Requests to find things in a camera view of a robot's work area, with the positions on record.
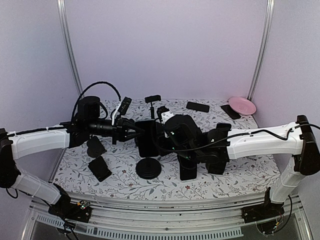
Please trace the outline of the black folding stand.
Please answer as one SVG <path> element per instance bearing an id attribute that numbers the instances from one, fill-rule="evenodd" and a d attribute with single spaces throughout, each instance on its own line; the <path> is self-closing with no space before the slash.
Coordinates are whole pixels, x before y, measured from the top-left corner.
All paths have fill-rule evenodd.
<path id="1" fill-rule="evenodd" d="M 91 137 L 86 145 L 87 155 L 91 158 L 98 158 L 107 151 L 97 136 Z"/>

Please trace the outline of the blue-edged phone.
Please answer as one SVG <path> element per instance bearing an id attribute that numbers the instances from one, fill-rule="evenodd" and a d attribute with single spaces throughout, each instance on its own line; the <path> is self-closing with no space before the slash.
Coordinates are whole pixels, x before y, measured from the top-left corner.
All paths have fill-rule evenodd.
<path id="1" fill-rule="evenodd" d="M 216 129 L 219 130 L 219 131 L 229 132 L 232 129 L 232 126 L 231 126 L 230 123 L 219 122 L 216 125 Z"/>
<path id="2" fill-rule="evenodd" d="M 207 163 L 205 167 L 209 174 L 222 175 L 225 171 L 226 163 L 225 162 L 219 163 L 219 164 Z"/>

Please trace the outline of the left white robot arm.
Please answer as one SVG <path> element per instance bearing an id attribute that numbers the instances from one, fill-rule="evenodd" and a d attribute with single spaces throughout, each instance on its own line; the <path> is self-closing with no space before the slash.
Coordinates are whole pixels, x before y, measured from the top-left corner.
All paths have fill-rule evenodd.
<path id="1" fill-rule="evenodd" d="M 111 119 L 101 117 L 105 106 L 97 96 L 86 96 L 77 100 L 70 121 L 46 128 L 7 132 L 0 130 L 0 186 L 12 188 L 32 197 L 37 197 L 54 205 L 63 216 L 70 217 L 74 213 L 74 205 L 69 202 L 69 195 L 63 189 L 48 183 L 36 175 L 17 167 L 17 161 L 26 156 L 51 150 L 64 150 L 87 145 L 87 154 L 93 158 L 90 170 L 98 180 L 111 175 L 110 170 L 102 162 L 102 154 L 106 152 L 99 137 L 110 137 L 112 144 L 126 142 L 141 137 L 144 130 L 137 127 L 132 119 L 124 118 L 131 99 L 125 97 L 115 108 Z"/>

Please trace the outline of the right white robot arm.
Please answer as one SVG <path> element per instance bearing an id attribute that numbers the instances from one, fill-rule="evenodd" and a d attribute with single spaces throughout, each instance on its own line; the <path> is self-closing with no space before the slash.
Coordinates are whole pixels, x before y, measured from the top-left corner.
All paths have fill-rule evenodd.
<path id="1" fill-rule="evenodd" d="M 320 150 L 313 129 L 305 115 L 287 124 L 255 129 L 233 128 L 228 123 L 203 132 L 189 115 L 170 110 L 160 114 L 166 143 L 157 146 L 175 153 L 183 169 L 205 164 L 211 174 L 222 174 L 227 162 L 247 157 L 289 155 L 287 168 L 266 191 L 266 201 L 259 206 L 262 218 L 269 218 L 306 176 L 320 170 Z"/>

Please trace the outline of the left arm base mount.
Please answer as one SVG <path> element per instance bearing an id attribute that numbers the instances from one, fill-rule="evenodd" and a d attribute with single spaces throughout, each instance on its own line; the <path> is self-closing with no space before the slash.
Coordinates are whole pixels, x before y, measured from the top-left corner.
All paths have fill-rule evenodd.
<path id="1" fill-rule="evenodd" d="M 69 196 L 62 195 L 55 204 L 49 206 L 48 213 L 64 220 L 88 223 L 92 210 L 89 202 L 81 200 L 80 202 L 72 203 Z"/>

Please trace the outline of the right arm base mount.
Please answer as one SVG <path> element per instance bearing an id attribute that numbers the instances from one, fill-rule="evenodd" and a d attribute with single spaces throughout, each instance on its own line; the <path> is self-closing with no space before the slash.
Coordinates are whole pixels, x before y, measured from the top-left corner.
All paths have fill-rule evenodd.
<path id="1" fill-rule="evenodd" d="M 271 222 L 259 223 L 257 229 L 264 235 L 272 235 L 276 232 L 280 221 L 285 213 L 283 203 L 272 203 L 270 199 L 269 187 L 264 194 L 263 203 L 243 207 L 241 209 L 241 217 L 245 223 L 253 223 L 273 218 Z"/>

